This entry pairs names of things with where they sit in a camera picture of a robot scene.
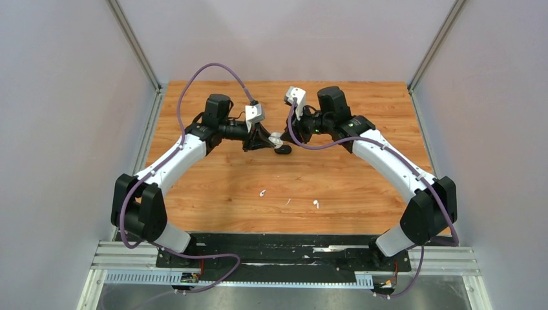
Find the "black earbud charging case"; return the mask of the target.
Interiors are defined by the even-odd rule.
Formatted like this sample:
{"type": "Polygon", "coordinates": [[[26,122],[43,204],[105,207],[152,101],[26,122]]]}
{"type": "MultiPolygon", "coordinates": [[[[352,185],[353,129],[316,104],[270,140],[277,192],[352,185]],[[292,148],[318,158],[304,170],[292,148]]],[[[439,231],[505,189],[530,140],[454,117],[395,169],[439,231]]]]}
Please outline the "black earbud charging case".
{"type": "Polygon", "coordinates": [[[279,148],[274,149],[278,155],[289,155],[292,152],[292,148],[289,145],[282,145],[279,148]]]}

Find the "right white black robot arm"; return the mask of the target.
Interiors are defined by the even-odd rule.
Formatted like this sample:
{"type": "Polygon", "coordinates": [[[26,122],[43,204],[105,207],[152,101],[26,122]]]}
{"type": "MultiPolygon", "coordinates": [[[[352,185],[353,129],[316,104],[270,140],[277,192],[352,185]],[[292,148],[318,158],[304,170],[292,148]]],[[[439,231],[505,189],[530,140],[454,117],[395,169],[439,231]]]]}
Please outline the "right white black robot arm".
{"type": "Polygon", "coordinates": [[[412,163],[369,119],[352,114],[338,86],[320,89],[317,98],[319,110],[307,105],[304,89],[290,87],[287,90],[284,102],[290,106],[290,112],[281,140],[311,149],[308,143],[314,134],[327,134],[332,142],[317,150],[343,146],[388,180],[407,203],[399,223],[369,243],[371,265],[386,269],[401,252],[430,241],[438,242],[438,234],[445,229],[449,229],[453,237],[451,245],[457,246],[455,182],[412,163]]]}

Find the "white earbud charging case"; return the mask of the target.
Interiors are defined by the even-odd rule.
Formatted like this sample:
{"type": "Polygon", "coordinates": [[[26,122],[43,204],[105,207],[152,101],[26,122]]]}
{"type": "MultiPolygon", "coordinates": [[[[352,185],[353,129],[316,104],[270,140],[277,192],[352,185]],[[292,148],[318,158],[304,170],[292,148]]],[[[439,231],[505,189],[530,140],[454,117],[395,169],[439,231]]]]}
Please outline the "white earbud charging case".
{"type": "Polygon", "coordinates": [[[272,132],[269,136],[269,141],[273,144],[274,149],[279,149],[284,145],[284,142],[281,139],[282,133],[272,132]]]}

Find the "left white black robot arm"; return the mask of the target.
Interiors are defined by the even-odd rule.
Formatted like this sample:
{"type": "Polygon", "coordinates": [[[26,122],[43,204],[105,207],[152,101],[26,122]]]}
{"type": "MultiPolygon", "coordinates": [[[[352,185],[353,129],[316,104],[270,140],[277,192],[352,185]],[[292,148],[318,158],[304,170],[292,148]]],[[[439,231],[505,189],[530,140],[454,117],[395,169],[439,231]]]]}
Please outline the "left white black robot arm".
{"type": "Polygon", "coordinates": [[[114,185],[111,223],[121,233],[128,233],[173,254],[183,267],[198,258],[196,239],[171,224],[167,217],[165,196],[172,186],[195,163],[205,158],[223,140],[242,142],[244,151],[281,149],[280,134],[268,132],[261,124],[262,106],[252,101],[244,109],[245,119],[230,117],[231,98],[211,94],[203,112],[184,129],[176,143],[152,165],[131,176],[122,174],[114,185]]]}

